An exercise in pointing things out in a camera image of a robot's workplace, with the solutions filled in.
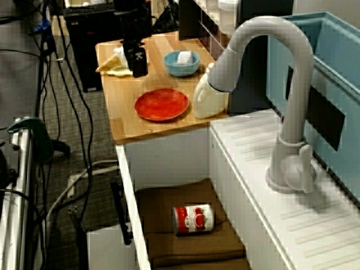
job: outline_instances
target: soup can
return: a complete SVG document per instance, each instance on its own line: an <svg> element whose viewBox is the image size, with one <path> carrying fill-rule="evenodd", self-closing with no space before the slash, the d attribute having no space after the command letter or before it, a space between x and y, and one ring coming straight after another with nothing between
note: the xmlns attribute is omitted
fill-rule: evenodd
<svg viewBox="0 0 360 270"><path fill-rule="evenodd" d="M210 204L173 207L172 222L176 235L211 232L214 228L214 213Z"/></svg>

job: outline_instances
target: brown cloth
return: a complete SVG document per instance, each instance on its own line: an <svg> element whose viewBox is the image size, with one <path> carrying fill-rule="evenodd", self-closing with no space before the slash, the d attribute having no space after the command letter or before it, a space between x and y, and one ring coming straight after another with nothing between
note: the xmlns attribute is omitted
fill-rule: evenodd
<svg viewBox="0 0 360 270"><path fill-rule="evenodd" d="M222 260L220 262L211 263L194 263L183 264L170 267L159 267L155 270L251 270L248 260L234 259L234 260Z"/></svg>
<svg viewBox="0 0 360 270"><path fill-rule="evenodd" d="M181 186L146 188L137 191L135 196L144 234L172 233L172 207L209 203L215 216L215 225L227 220L209 179Z"/></svg>
<svg viewBox="0 0 360 270"><path fill-rule="evenodd" d="M145 238L148 258L154 268L245 256L245 247L229 221L216 226L212 233L181 237L173 233L148 233Z"/></svg>
<svg viewBox="0 0 360 270"><path fill-rule="evenodd" d="M153 269L245 257L245 247L228 221L211 180L139 190L136 198ZM207 203L215 216L211 233L176 236L172 232L172 207Z"/></svg>

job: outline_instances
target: faucet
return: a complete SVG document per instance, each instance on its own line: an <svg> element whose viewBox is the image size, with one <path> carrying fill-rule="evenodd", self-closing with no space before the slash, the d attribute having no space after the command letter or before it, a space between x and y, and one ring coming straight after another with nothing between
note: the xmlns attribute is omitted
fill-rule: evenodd
<svg viewBox="0 0 360 270"><path fill-rule="evenodd" d="M279 39L289 48L294 59L283 127L276 138L266 182L280 193L309 193L314 188L316 171L311 165L313 150L306 144L303 133L314 59L305 34L280 17L259 16L246 21L234 32L227 48L212 67L208 83L220 92L234 90L245 48L252 39L261 35Z"/></svg>

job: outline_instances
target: wooden countertop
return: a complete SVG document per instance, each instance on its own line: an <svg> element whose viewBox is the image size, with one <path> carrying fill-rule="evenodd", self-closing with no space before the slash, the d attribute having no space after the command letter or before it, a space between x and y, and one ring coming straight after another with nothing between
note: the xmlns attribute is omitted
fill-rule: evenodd
<svg viewBox="0 0 360 270"><path fill-rule="evenodd" d="M104 73L101 76L115 144L189 131L207 126L208 122L212 120L228 117L226 112L206 119L196 119L193 115L194 90L207 65L214 62L210 53L198 39L179 41L178 32L172 32L153 35L143 41L149 63L147 76L118 78ZM99 64L110 58L116 47L121 47L119 41L98 44L96 52ZM167 73L163 57L176 50L191 50L199 54L199 69L194 75L178 78ZM137 98L148 91L159 88L172 88L184 93L190 101L188 109L180 116L167 121L149 121L138 116L134 109Z"/></svg>

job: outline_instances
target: blue bowl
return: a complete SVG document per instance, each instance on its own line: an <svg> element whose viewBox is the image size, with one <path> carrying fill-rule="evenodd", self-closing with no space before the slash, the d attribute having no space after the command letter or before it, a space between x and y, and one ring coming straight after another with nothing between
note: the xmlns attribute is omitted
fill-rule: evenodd
<svg viewBox="0 0 360 270"><path fill-rule="evenodd" d="M194 74L199 68L199 55L196 52L191 52L193 59L192 64L178 65L176 64L176 62L178 60L180 52L181 51L174 51L164 56L164 64L166 71L172 76L176 77L183 77Z"/></svg>

